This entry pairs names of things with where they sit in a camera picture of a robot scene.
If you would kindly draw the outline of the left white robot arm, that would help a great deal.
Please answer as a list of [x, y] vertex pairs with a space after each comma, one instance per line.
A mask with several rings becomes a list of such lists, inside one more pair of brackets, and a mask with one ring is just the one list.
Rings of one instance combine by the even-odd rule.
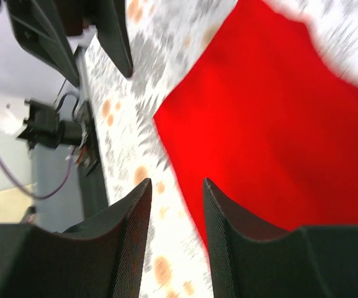
[[[81, 77], [68, 37], [83, 33], [84, 26], [97, 29], [97, 38], [110, 60], [125, 78], [133, 74], [125, 1], [0, 1], [6, 6], [12, 33], [29, 55], [59, 72], [74, 87]], [[83, 124], [60, 120], [60, 106], [27, 99], [28, 117], [8, 114], [8, 134], [26, 140], [30, 147], [40, 143], [80, 146], [86, 135]]]

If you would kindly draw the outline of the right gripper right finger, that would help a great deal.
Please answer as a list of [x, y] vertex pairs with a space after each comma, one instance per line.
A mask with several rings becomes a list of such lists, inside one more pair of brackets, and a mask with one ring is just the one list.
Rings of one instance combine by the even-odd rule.
[[358, 225], [288, 232], [203, 184], [215, 297], [358, 297]]

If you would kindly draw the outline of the red t shirt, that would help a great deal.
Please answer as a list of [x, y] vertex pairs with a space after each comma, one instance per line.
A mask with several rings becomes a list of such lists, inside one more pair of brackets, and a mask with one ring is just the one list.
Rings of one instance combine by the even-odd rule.
[[286, 230], [358, 224], [358, 87], [265, 2], [237, 3], [154, 121], [201, 239], [205, 178]]

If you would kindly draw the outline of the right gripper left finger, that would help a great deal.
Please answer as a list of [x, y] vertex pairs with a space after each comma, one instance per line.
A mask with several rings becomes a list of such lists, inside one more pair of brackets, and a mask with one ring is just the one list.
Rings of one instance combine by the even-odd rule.
[[138, 297], [151, 179], [62, 233], [0, 223], [0, 297]]

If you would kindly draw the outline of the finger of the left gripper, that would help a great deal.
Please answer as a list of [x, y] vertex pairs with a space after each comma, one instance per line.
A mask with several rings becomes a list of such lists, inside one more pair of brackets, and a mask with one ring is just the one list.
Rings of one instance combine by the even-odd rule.
[[125, 0], [97, 2], [97, 38], [103, 50], [125, 78], [133, 75], [127, 32]]
[[55, 2], [7, 1], [6, 6], [21, 48], [57, 70], [73, 86], [80, 86], [79, 71]]

